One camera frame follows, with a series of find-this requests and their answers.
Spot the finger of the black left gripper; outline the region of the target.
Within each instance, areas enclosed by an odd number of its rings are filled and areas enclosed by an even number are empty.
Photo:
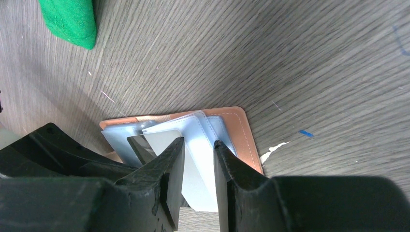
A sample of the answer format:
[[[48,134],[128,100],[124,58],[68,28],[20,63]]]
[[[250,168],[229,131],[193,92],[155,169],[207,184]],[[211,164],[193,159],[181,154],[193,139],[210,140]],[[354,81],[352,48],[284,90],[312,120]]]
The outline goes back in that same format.
[[[136,171],[79,144],[53,123],[0,150],[0,176],[101,177],[113,182]]]

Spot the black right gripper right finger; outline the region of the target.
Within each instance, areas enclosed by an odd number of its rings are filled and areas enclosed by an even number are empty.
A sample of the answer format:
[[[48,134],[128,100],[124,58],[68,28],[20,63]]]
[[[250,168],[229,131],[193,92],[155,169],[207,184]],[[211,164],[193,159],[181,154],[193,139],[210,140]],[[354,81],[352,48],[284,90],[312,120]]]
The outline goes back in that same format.
[[[266,177],[214,143],[223,232],[407,232],[410,203],[380,176]]]

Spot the tan leather card holder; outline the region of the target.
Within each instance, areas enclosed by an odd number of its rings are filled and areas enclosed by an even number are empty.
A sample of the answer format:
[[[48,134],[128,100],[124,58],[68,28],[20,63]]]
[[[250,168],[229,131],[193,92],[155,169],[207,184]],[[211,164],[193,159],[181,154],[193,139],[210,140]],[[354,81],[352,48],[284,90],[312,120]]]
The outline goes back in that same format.
[[[100,122],[102,134],[121,161],[143,166],[127,138],[149,132],[180,131],[185,139],[182,195],[196,211],[217,212],[214,143],[222,141],[234,156],[262,173],[262,165],[245,111],[224,107],[162,116],[135,116]]]

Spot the grey VIP credit card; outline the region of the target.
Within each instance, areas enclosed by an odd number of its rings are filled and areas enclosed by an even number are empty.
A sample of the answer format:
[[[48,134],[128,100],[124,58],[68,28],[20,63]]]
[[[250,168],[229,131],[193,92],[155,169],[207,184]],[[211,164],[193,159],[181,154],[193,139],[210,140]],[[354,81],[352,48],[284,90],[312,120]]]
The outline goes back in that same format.
[[[178,130],[149,132],[127,138],[132,150],[142,165],[159,156],[174,139],[182,137]]]

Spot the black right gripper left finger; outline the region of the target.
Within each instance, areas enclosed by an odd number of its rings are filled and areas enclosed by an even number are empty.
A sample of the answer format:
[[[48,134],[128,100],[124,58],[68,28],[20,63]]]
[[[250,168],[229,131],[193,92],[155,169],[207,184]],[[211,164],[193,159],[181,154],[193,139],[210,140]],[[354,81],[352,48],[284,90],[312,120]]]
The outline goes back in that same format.
[[[87,161],[54,172],[12,147],[0,155],[3,232],[172,232],[182,197],[184,139],[139,169]]]

